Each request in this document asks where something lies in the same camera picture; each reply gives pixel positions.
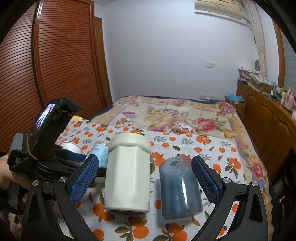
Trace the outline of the left hand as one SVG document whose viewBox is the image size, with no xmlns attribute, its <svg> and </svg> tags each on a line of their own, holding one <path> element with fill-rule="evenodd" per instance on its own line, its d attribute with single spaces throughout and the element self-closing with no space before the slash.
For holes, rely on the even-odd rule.
<svg viewBox="0 0 296 241">
<path fill-rule="evenodd" d="M 19 174 L 9 169 L 8 155 L 4 155 L 0 160 L 0 187 L 2 190 L 7 190 L 10 183 L 16 183 L 23 188 L 29 190 L 32 180 L 26 174 Z"/>
</svg>

